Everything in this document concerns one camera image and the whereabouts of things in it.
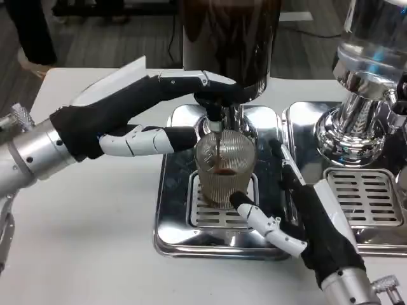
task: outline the glass cup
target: glass cup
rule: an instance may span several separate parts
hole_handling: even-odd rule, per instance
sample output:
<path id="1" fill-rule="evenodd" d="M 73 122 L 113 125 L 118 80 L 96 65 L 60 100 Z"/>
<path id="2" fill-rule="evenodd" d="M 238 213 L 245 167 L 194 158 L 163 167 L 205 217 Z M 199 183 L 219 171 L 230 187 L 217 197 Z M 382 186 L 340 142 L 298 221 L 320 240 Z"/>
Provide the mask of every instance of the glass cup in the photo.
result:
<path id="1" fill-rule="evenodd" d="M 232 208 L 229 196 L 246 193 L 256 164 L 256 148 L 244 135 L 224 130 L 220 145 L 218 135 L 209 133 L 195 148 L 195 163 L 205 199 L 217 208 Z"/>

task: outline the metal knob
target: metal knob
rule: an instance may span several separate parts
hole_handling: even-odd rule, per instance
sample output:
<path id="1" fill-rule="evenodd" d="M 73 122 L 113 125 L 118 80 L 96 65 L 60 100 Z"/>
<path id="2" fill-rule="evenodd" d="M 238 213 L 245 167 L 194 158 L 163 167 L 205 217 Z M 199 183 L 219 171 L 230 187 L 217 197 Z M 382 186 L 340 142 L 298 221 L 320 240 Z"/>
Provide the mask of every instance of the metal knob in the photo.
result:
<path id="1" fill-rule="evenodd" d="M 30 116 L 28 110 L 19 103 L 11 107 L 11 115 L 13 115 L 23 131 L 28 132 L 35 127 L 34 120 Z"/>
<path id="2" fill-rule="evenodd" d="M 20 104 L 11 107 L 10 113 L 0 118 L 0 132 L 19 127 L 21 131 L 28 132 L 35 127 L 34 120 L 28 110 Z"/>
<path id="3" fill-rule="evenodd" d="M 397 290 L 398 286 L 400 286 L 400 283 L 394 275 L 385 276 L 371 284 L 371 287 L 376 294 L 386 292 L 394 305 L 404 305 L 403 298 Z"/>

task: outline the person's leg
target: person's leg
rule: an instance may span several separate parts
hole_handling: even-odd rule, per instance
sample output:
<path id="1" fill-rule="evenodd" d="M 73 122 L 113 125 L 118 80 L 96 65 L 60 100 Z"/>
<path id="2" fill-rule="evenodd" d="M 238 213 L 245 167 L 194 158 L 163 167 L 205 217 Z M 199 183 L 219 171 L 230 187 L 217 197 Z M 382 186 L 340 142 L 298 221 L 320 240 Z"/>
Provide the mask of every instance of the person's leg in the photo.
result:
<path id="1" fill-rule="evenodd" d="M 38 65 L 53 65 L 57 56 L 53 49 L 41 0 L 4 0 L 17 28 L 18 38 L 28 60 Z"/>

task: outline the stainless steel base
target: stainless steel base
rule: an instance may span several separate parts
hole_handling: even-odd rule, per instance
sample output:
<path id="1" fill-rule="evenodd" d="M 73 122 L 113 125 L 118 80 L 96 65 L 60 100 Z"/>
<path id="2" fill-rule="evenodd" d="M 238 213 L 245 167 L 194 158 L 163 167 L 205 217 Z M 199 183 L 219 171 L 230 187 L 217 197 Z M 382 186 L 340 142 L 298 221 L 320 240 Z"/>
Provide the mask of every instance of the stainless steel base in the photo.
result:
<path id="1" fill-rule="evenodd" d="M 244 119 L 245 133 L 255 138 L 258 149 L 253 198 L 267 215 L 291 221 L 292 211 L 279 187 L 279 164 L 272 158 L 268 145 L 271 139 L 282 140 L 280 119 L 270 108 L 256 106 L 244 107 Z M 169 126 L 194 126 L 199 135 L 204 134 L 205 125 L 205 110 L 199 105 L 178 107 L 169 119 Z M 208 223 L 201 226 L 196 218 L 191 219 L 190 196 L 195 170 L 192 149 L 163 158 L 154 233 L 155 248 L 159 253 L 174 257 L 288 258 L 256 231 L 238 223 L 236 220 L 240 219 L 235 214 L 223 215 L 224 210 L 211 208 L 213 217 L 221 214 L 232 217 L 233 223 L 229 222 L 229 226 L 208 226 Z"/>
<path id="2" fill-rule="evenodd" d="M 338 166 L 357 168 L 374 162 L 382 153 L 384 136 L 373 132 L 369 136 L 366 133 L 349 136 L 338 131 L 336 117 L 339 112 L 339 107 L 332 108 L 315 126 L 320 154 Z"/>
<path id="3" fill-rule="evenodd" d="M 339 104 L 339 102 L 297 102 L 283 113 L 284 142 L 307 183 L 316 183 L 324 176 L 327 168 L 335 167 L 335 164 L 322 157 L 317 150 L 315 125 L 324 113 Z M 353 223 L 352 228 L 363 255 L 407 257 L 406 196 L 401 189 L 403 185 L 407 185 L 405 181 L 407 177 L 403 175 L 406 157 L 404 132 L 399 130 L 387 137 L 380 157 L 363 168 L 367 170 L 384 168 L 389 171 L 389 177 L 394 180 L 394 194 L 401 199 L 399 203 L 392 201 L 392 207 L 397 208 L 399 204 L 400 208 L 399 217 L 396 219 L 396 221 L 399 219 L 399 222 L 396 226 L 378 224 L 367 226 Z"/>

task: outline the robotic hand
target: robotic hand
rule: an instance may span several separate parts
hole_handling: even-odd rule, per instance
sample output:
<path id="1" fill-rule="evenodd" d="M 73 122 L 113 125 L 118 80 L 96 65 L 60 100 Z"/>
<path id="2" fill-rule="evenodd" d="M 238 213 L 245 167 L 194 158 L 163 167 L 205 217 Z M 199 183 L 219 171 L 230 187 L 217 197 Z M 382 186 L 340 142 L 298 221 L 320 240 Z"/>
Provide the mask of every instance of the robotic hand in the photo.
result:
<path id="1" fill-rule="evenodd" d="M 287 148 L 270 142 L 280 160 L 282 186 L 301 217 L 306 241 L 280 229 L 280 218 L 267 217 L 244 193 L 230 201 L 247 223 L 270 243 L 303 259 L 314 270 L 318 286 L 330 305 L 381 304 L 377 294 L 386 292 L 393 304 L 404 305 L 395 276 L 370 283 L 353 232 L 326 179 L 307 185 Z"/>
<path id="2" fill-rule="evenodd" d="M 13 235 L 12 197 L 20 188 L 86 158 L 167 154 L 194 147 L 197 136 L 192 127 L 128 124 L 159 102 L 189 93 L 213 101 L 246 101 L 236 82 L 211 72 L 175 71 L 150 77 L 142 57 L 89 86 L 72 105 L 37 126 L 21 107 L 0 119 L 0 132 L 15 122 L 24 129 L 0 146 L 0 272 Z"/>

